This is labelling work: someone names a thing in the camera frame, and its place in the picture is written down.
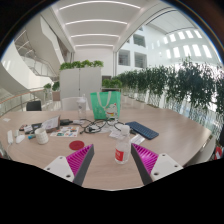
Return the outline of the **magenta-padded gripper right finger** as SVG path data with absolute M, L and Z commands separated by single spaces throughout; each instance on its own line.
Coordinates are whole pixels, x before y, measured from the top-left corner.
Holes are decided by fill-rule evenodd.
M 144 185 L 182 169 L 182 166 L 168 154 L 156 154 L 155 152 L 134 143 L 131 144 L 131 154 Z

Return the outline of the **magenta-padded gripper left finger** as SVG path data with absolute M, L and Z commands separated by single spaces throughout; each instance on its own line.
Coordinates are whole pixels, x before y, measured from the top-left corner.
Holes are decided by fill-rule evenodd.
M 45 170 L 81 186 L 93 155 L 94 145 L 90 144 L 67 157 L 58 156 L 45 167 Z

